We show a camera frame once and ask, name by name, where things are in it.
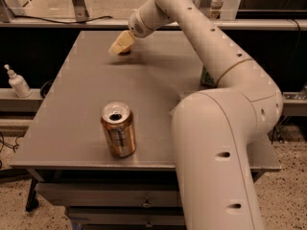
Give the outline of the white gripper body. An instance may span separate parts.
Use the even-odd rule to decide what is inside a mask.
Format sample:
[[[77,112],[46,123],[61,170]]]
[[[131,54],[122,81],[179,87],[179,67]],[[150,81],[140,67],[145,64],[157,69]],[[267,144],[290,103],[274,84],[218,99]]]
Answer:
[[[129,29],[135,37],[145,38],[159,28],[159,16],[155,4],[144,4],[129,20]]]

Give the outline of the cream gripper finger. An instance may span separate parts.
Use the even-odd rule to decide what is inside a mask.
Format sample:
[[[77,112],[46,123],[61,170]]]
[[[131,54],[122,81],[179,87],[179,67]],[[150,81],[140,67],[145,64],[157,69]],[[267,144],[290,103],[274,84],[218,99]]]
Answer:
[[[131,31],[122,31],[115,41],[111,44],[108,52],[112,56],[120,55],[126,53],[130,50],[131,45],[135,42],[134,35]]]

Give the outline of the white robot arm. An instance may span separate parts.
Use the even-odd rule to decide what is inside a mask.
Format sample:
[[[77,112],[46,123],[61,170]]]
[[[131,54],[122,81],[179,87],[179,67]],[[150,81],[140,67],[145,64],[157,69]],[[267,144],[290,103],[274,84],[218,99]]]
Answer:
[[[177,22],[215,86],[177,105],[172,120],[177,181],[187,230],[265,230],[247,147],[268,133],[283,108],[267,72],[196,6],[197,0],[149,0],[110,47]]]

